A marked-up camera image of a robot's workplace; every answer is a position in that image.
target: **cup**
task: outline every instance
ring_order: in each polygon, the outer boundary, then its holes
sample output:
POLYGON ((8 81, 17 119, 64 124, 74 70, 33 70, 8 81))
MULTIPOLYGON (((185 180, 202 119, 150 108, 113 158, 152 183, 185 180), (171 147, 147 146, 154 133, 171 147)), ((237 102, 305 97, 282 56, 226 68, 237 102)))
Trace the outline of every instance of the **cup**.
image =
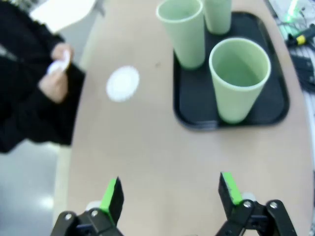
POLYGON ((207 29, 213 34, 225 34, 231 28, 232 0, 204 0, 207 29))
POLYGON ((267 53, 248 39, 228 38, 212 49, 209 67, 220 117, 231 124, 241 122, 270 76, 267 53))
POLYGON ((166 0, 156 11, 183 68, 196 69, 206 57, 201 0, 166 0))

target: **green tape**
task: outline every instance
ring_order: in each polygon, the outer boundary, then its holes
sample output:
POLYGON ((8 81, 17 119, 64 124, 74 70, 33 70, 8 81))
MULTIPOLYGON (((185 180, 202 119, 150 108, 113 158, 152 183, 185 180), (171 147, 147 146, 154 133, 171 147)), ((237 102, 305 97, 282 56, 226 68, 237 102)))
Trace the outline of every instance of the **green tape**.
POLYGON ((230 198, 234 205, 238 205, 242 200, 242 195, 240 190, 238 189, 232 174, 230 172, 223 172, 223 178, 228 188, 228 192, 230 194, 230 198))
POLYGON ((105 212, 110 220, 114 223, 114 220, 112 218, 111 212, 109 210, 110 204, 112 202, 112 198, 114 195, 114 191, 115 191, 115 185, 116 185, 116 179, 112 179, 109 182, 109 185, 107 186, 106 192, 103 196, 102 202, 100 203, 100 209, 105 212))

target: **person in black clothing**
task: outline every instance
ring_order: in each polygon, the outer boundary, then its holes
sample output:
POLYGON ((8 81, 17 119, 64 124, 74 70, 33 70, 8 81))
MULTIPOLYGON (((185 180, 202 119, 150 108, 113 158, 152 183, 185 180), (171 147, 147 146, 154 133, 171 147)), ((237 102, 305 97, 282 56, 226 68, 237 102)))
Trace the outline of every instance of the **person in black clothing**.
POLYGON ((0 0, 0 152, 25 138, 71 145, 85 74, 74 64, 46 75, 70 45, 16 6, 0 0))

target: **black tray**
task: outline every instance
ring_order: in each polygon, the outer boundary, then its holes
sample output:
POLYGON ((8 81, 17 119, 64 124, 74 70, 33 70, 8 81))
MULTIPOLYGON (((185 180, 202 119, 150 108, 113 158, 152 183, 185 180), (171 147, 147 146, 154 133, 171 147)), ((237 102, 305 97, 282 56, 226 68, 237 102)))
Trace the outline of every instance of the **black tray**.
POLYGON ((187 128, 214 130, 228 126, 270 125, 283 120, 289 110, 289 97, 280 63, 263 22, 254 15, 233 12, 232 26, 225 35, 206 31, 206 59, 197 70, 188 71, 174 55, 174 112, 187 128), (212 48, 229 37, 244 37, 258 43, 271 61, 271 76, 245 120, 239 124, 225 123, 218 115, 209 69, 212 48))

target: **screw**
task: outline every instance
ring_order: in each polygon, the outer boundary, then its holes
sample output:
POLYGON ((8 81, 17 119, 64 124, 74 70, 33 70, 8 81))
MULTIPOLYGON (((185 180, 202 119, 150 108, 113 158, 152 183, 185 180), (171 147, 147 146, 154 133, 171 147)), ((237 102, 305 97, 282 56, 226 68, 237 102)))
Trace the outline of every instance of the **screw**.
POLYGON ((275 202, 270 203, 270 207, 273 209, 277 209, 278 208, 278 204, 275 202))
POLYGON ((252 204, 249 201, 246 201, 243 203, 243 206, 245 206, 246 208, 250 208, 252 204))
POLYGON ((94 210, 94 211, 92 211, 91 216, 96 217, 97 213, 98 213, 97 210, 94 210))
POLYGON ((71 217, 72 217, 71 214, 67 214, 67 215, 65 216, 65 220, 69 220, 69 219, 71 219, 71 217))

